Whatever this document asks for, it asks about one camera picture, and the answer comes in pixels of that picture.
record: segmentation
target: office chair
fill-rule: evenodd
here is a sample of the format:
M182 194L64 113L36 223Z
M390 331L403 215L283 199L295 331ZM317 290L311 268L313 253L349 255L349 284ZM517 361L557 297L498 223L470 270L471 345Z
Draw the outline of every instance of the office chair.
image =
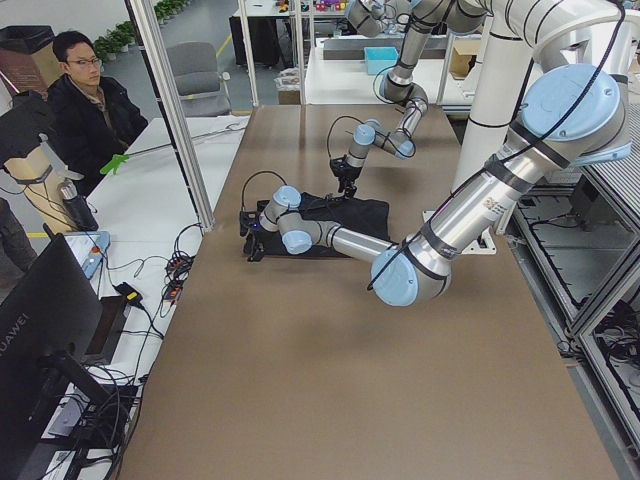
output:
M215 117L231 113L226 81L218 73L216 49L210 43L185 42L167 48L173 78L186 117Z

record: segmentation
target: green glove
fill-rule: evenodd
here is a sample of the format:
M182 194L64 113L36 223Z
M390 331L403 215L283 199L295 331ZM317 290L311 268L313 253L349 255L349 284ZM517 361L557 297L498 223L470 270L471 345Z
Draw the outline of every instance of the green glove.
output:
M116 153L113 157L111 157L109 163L107 163L100 169L100 173L106 175L109 172L113 171L113 174L115 175L120 165L122 165L127 160L129 160L129 155L120 155Z

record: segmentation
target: trash bin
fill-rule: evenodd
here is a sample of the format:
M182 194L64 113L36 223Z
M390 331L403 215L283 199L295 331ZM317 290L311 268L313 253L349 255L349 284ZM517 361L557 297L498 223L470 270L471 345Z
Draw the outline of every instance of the trash bin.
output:
M47 87L62 73L53 54L48 25L14 25L0 29L0 71L11 95L35 90L46 98Z

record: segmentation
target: monitor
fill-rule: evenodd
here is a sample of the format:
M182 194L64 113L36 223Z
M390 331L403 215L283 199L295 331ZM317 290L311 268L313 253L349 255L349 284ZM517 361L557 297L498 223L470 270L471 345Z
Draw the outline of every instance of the monitor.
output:
M52 359L73 364L71 371L79 366L101 312L62 235L51 240L0 305L2 478L20 476L69 385L68 369L54 366Z

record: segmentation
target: white wall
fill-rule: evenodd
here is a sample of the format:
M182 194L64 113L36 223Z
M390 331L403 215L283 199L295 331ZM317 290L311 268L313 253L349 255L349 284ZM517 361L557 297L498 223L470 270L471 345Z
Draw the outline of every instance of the white wall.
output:
M0 28L10 25L51 25L54 34L65 30L79 30L91 40L128 18L124 0L0 2Z

